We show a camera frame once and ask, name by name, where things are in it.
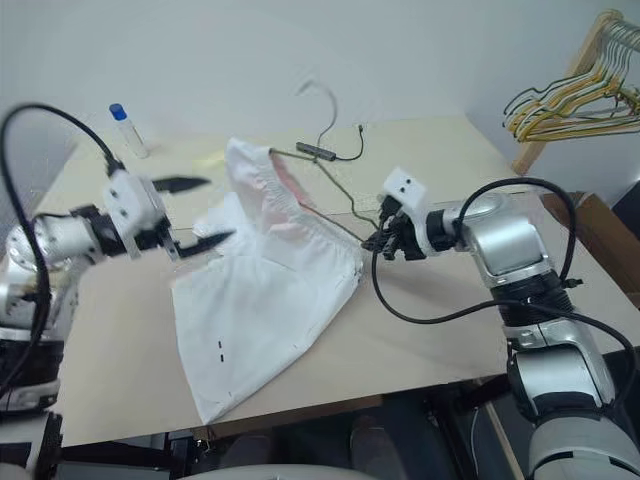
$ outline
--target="beige tabletop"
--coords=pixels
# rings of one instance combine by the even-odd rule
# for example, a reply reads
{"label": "beige tabletop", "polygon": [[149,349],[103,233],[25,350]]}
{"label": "beige tabletop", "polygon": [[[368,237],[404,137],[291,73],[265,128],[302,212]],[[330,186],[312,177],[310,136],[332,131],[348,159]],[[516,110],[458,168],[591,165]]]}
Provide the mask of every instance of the beige tabletop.
{"label": "beige tabletop", "polygon": [[[352,164],[329,165],[356,192],[357,207],[376,207],[375,195],[394,166],[403,166],[430,188],[434,202],[463,198],[484,183],[513,176],[507,162],[464,118],[435,118],[369,125],[365,155]],[[287,132],[254,139],[291,149],[313,136]],[[325,145],[343,155],[358,147],[355,129],[337,129]],[[151,177],[205,175],[198,192],[167,199],[176,228],[189,228],[226,188],[222,150],[226,139],[167,141],[151,157],[125,160],[130,170]],[[317,167],[286,160],[316,206],[365,235],[348,203]],[[100,202],[106,178],[99,155],[81,145],[40,208],[46,211]],[[517,195],[541,230],[550,254],[562,261],[566,231],[537,198]],[[80,308],[65,354],[56,409],[64,415],[64,444],[76,445],[199,425],[176,347],[170,285],[206,262],[171,263],[156,251],[135,262],[121,257],[90,270],[82,279]],[[571,291],[574,303],[640,343],[640,314],[609,276],[578,245],[573,275],[586,285]],[[424,262],[384,263],[381,284],[404,313],[431,317],[489,298],[472,259],[450,254]],[[504,371],[505,341],[495,310],[443,325],[416,326],[388,314],[378,303],[368,270],[353,298],[300,360],[220,420],[240,419],[372,394],[435,385]],[[618,349],[597,335],[603,351]]]}

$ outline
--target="white cloth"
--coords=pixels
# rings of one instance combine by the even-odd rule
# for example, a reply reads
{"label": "white cloth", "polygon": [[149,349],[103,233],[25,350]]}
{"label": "white cloth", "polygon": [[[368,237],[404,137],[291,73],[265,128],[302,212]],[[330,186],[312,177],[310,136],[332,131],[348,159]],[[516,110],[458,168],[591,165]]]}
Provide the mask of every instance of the white cloth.
{"label": "white cloth", "polygon": [[221,245],[222,257],[173,286],[178,350],[204,423],[306,352],[362,272],[357,242],[301,209],[268,148],[232,139],[226,162],[235,193],[195,231],[236,234]]}

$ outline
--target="floor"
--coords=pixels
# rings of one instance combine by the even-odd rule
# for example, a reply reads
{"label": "floor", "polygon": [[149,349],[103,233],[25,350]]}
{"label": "floor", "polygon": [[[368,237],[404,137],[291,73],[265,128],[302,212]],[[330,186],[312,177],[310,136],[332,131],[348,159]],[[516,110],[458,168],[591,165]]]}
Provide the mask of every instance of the floor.
{"label": "floor", "polygon": [[[426,414],[423,398],[422,392],[404,392],[386,396],[380,407],[277,427],[273,430],[273,436],[277,441],[280,458],[276,458],[275,461],[350,468],[351,426],[358,416],[370,415],[385,427],[392,438],[410,479],[456,480],[458,477],[443,437],[433,420]],[[460,429],[468,448],[471,419],[471,414],[460,417]],[[145,442],[149,441],[149,437],[128,441],[146,446]],[[232,441],[230,438],[215,443],[211,452],[200,455],[198,463],[193,464],[191,473],[215,469]],[[488,417],[483,412],[478,416],[474,441],[480,478],[511,480],[497,438],[493,434]],[[155,480],[168,478],[168,474],[86,464],[61,466],[61,480],[80,478]]]}

